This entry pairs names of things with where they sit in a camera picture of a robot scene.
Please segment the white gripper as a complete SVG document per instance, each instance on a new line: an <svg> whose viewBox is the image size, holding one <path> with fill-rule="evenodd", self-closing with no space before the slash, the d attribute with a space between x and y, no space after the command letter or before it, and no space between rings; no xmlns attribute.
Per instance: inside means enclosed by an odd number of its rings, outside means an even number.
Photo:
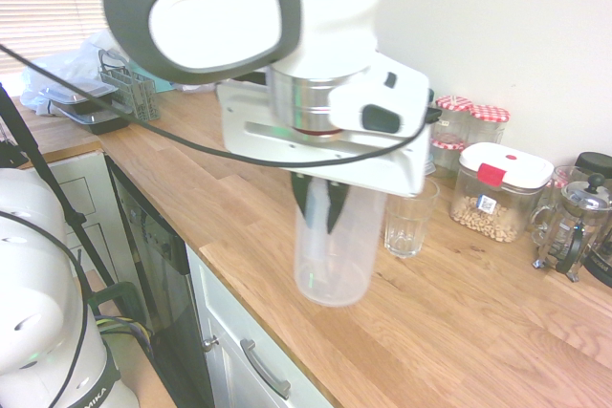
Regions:
<svg viewBox="0 0 612 408"><path fill-rule="evenodd" d="M248 82L217 86L225 147L235 155L274 162L293 171L291 184L296 204L307 227L308 190L314 177L327 181L329 208L327 233L331 234L344 208L350 185L397 196L413 196L424 186L429 128L418 117L411 127L421 134L408 145L376 158L339 165L306 167L306 162L351 159L394 146L402 140L385 134L343 131L336 137L316 140L286 126L273 115L269 93Z"/></svg>

